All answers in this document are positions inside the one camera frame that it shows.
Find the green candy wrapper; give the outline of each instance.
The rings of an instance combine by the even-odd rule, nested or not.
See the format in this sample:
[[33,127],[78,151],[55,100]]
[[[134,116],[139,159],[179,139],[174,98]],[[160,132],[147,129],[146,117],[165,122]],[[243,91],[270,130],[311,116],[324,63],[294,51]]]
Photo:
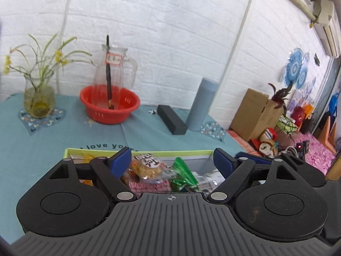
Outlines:
[[175,159],[172,168],[178,172],[174,179],[169,180],[173,191],[181,192],[186,186],[191,186],[191,189],[197,188],[197,179],[193,176],[185,162],[180,157]]

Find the glass vase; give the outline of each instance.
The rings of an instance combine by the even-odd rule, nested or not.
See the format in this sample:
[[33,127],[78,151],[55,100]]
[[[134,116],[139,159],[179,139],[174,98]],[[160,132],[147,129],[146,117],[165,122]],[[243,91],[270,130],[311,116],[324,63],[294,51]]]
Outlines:
[[26,86],[23,94],[23,106],[28,114],[43,118],[55,108],[55,90],[49,85],[49,78],[25,77]]
[[128,48],[102,45],[92,87],[91,104],[104,109],[119,109],[121,89],[134,86],[137,62],[127,57]]

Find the calligraphy brush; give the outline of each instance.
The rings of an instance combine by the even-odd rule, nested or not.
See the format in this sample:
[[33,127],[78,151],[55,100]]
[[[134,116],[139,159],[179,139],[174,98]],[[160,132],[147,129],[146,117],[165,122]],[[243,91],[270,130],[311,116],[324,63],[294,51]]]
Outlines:
[[[107,55],[108,55],[108,53],[110,51],[109,35],[107,35],[106,47],[107,47]],[[106,66],[105,66],[105,73],[106,73],[106,79],[107,79],[108,106],[109,106],[109,109],[114,109],[114,105],[111,104],[111,100],[113,98],[113,94],[111,92],[111,73],[110,73],[110,64],[108,62],[106,64]]]

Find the wooden furniture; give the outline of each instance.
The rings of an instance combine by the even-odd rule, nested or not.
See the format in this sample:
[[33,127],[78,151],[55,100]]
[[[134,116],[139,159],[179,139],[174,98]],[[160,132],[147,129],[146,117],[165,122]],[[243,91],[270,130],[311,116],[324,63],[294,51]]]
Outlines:
[[337,157],[336,162],[332,166],[332,168],[327,172],[326,179],[337,181],[341,177],[341,158]]
[[323,127],[321,134],[318,137],[318,141],[321,142],[330,152],[334,155],[336,154],[335,150],[335,132],[336,132],[336,122],[330,132],[330,116],[327,117],[327,121]]

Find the yellow flower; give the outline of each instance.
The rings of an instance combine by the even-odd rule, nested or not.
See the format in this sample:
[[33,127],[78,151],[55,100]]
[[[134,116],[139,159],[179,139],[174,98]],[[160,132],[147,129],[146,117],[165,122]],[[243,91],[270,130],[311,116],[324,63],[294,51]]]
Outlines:
[[65,65],[67,65],[69,63],[69,61],[68,60],[63,60],[61,63],[62,63],[62,66],[65,66]]
[[3,64],[3,72],[4,74],[8,74],[10,72],[11,58],[9,55],[5,57],[5,63]]
[[63,53],[60,50],[55,51],[56,63],[59,63],[62,59]]
[[10,66],[11,65],[11,58],[10,58],[10,56],[9,55],[6,55],[6,57],[5,57],[5,65],[6,66]]
[[10,72],[10,68],[7,65],[4,64],[4,66],[3,66],[3,73],[4,74],[8,74],[9,72]]

